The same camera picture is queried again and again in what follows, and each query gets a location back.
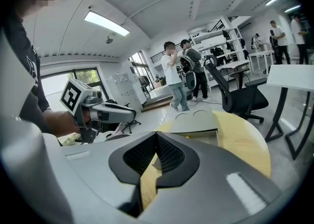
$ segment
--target window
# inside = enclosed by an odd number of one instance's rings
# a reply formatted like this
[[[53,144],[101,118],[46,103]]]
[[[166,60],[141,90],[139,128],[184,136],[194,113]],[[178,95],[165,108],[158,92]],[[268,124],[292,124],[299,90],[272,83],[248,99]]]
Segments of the window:
[[[53,74],[42,77],[43,90],[46,96],[46,99],[50,105],[50,108],[53,111],[66,111],[66,108],[60,102],[60,97],[65,87],[65,84],[68,82],[69,78],[76,78],[90,87],[93,87],[97,91],[101,91],[103,99],[107,100],[108,95],[105,91],[105,88],[99,78],[98,72],[96,69],[93,70],[72,70],[64,73]],[[75,139],[79,137],[79,134],[72,133],[67,136],[59,137],[58,140],[64,146],[71,146],[75,144],[80,144],[75,142]]]
[[[146,76],[149,81],[149,88],[152,90],[154,89],[153,87],[153,76],[151,74],[151,71],[149,70],[149,67],[145,61],[145,58],[142,54],[142,52],[137,52],[134,54],[132,57],[129,58],[131,61],[132,65],[134,66],[134,71],[137,76]]]

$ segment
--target ceiling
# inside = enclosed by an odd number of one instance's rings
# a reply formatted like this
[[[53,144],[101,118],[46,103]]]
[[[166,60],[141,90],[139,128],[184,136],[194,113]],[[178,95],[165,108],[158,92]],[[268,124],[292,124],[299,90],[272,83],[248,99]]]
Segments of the ceiling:
[[[254,16],[269,0],[66,0],[46,7],[24,21],[30,41],[41,57],[97,55],[124,60],[148,46],[165,30],[191,29],[213,18]],[[271,7],[285,9],[296,0],[279,0]],[[126,37],[84,21],[92,10],[130,31]],[[107,37],[113,38],[106,44]]]

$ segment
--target tree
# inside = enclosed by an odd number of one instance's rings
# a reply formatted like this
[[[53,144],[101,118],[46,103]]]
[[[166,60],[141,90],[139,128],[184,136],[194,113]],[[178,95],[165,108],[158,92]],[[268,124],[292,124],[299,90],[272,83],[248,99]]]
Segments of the tree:
[[[78,77],[78,80],[84,82],[85,84],[95,83],[99,81],[95,70],[79,71],[76,72],[76,75]],[[68,78],[73,78],[72,73],[68,73]]]

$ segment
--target gray plastic device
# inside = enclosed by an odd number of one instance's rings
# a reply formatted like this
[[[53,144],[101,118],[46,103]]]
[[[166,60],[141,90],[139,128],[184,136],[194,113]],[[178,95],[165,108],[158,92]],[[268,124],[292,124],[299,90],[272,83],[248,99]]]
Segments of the gray plastic device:
[[[0,133],[5,171],[49,223],[229,224],[253,216],[250,207],[263,211],[281,193],[232,153],[175,134],[146,132],[60,147],[53,135],[14,118],[1,120]],[[143,211],[140,177],[155,153],[162,176]],[[239,175],[248,188],[242,194],[253,199],[239,197],[231,174]]]
[[[77,142],[93,143],[102,124],[131,122],[136,111],[126,106],[104,102],[102,93],[80,80],[70,78],[62,92],[60,102],[73,115],[80,129]],[[84,121],[83,111],[89,110],[91,120]]]

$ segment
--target cable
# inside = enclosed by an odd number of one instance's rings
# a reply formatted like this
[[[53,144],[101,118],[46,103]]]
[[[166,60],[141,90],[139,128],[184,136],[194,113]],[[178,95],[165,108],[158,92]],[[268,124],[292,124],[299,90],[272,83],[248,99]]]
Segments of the cable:
[[[206,101],[200,100],[200,101],[198,101],[196,104],[188,104],[188,103],[187,103],[187,105],[188,105],[188,106],[196,106],[199,102],[203,102],[203,103],[207,103],[207,104],[221,104],[221,103],[212,103],[212,102],[206,102]]]

